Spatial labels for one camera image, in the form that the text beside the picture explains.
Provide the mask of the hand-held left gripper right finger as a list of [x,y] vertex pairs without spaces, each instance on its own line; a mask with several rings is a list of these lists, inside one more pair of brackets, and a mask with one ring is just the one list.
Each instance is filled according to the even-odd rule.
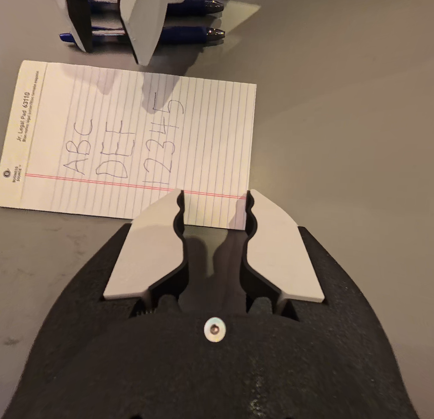
[[245,213],[240,285],[247,298],[322,303],[325,295],[293,218],[257,190],[248,191]]

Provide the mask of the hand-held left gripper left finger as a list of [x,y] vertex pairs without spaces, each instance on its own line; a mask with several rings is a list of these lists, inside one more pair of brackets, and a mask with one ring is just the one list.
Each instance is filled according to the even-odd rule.
[[184,211],[184,192],[174,189],[132,221],[104,299],[179,298],[189,281]]

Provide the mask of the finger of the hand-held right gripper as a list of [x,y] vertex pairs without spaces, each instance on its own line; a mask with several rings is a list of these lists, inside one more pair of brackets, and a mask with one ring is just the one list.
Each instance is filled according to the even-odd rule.
[[120,17],[138,65],[147,66],[164,25],[167,5],[184,0],[118,0]]
[[65,0],[71,34],[83,52],[92,52],[91,9],[88,0]]

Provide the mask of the blue retractable pen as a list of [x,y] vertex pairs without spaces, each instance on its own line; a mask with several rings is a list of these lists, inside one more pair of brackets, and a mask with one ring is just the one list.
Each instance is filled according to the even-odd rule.
[[[93,14],[118,11],[118,0],[88,0]],[[224,4],[216,0],[184,0],[168,4],[168,16],[205,16],[221,13]]]
[[[170,26],[163,27],[159,43],[165,45],[205,44],[224,39],[225,31],[207,26]],[[93,45],[109,43],[126,44],[129,38],[123,28],[92,26]]]

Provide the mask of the white lined notepad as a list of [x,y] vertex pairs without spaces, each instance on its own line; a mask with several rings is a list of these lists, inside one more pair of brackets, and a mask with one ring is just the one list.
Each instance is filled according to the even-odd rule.
[[187,225],[242,230],[256,85],[25,60],[1,207],[132,220],[174,189]]

